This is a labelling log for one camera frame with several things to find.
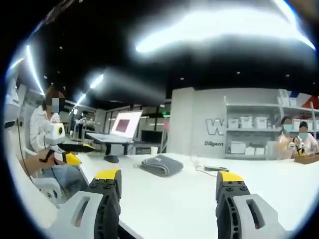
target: laptop screen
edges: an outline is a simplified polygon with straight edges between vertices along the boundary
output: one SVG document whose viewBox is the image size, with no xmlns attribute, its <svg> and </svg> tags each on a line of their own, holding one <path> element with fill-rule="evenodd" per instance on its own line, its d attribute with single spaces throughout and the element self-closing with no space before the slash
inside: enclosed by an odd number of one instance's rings
<svg viewBox="0 0 319 239">
<path fill-rule="evenodd" d="M 141 115 L 142 111 L 120 112 L 115 119 L 111 134 L 133 138 Z"/>
</svg>

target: laptop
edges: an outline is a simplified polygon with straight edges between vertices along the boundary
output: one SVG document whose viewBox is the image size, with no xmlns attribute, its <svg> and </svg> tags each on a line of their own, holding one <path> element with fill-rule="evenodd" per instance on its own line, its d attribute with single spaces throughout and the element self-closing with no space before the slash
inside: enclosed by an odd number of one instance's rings
<svg viewBox="0 0 319 239">
<path fill-rule="evenodd" d="M 120 112 L 110 134 L 90 133 L 89 135 L 100 142 L 132 142 L 141 115 L 142 111 Z"/>
</svg>

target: woman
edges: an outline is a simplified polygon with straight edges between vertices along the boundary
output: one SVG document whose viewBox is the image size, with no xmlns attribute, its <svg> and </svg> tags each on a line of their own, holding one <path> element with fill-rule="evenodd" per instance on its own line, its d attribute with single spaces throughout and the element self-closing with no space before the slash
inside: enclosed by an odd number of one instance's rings
<svg viewBox="0 0 319 239">
<path fill-rule="evenodd" d="M 296 149 L 289 147 L 289 144 L 292 143 L 294 140 L 290 136 L 290 132 L 293 129 L 292 119 L 288 116 L 283 117 L 281 120 L 281 127 L 282 132 L 278 137 L 276 150 L 278 152 L 278 159 L 288 159 L 296 153 Z"/>
<path fill-rule="evenodd" d="M 304 154 L 311 154 L 319 152 L 319 145 L 317 140 L 312 136 L 311 133 L 308 133 L 308 124 L 303 121 L 299 125 L 299 134 L 295 139 L 296 145 L 300 145 L 301 142 L 305 144 Z"/>
<path fill-rule="evenodd" d="M 45 94 L 42 104 L 35 109 L 30 119 L 30 143 L 35 152 L 48 147 L 45 143 L 45 134 L 50 130 L 51 123 L 60 123 L 59 112 L 65 102 L 64 88 L 51 85 Z M 84 189 L 87 184 L 76 167 L 56 165 L 42 171 L 44 177 L 55 178 L 72 197 L 77 191 Z"/>
</svg>

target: pink screen display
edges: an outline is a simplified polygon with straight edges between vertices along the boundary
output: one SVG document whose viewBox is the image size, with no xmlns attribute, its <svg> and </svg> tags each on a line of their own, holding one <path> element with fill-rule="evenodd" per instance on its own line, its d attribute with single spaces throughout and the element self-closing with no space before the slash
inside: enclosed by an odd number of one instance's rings
<svg viewBox="0 0 319 239">
<path fill-rule="evenodd" d="M 116 126 L 115 131 L 125 133 L 130 120 L 129 119 L 120 119 L 118 125 Z"/>
</svg>

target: folded towel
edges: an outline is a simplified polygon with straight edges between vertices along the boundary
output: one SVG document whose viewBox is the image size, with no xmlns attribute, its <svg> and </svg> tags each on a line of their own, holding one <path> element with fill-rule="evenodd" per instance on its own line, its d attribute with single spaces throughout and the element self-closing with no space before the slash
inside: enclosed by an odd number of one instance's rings
<svg viewBox="0 0 319 239">
<path fill-rule="evenodd" d="M 183 169 L 183 164 L 164 155 L 142 161 L 141 169 L 160 177 L 168 177 Z"/>
</svg>

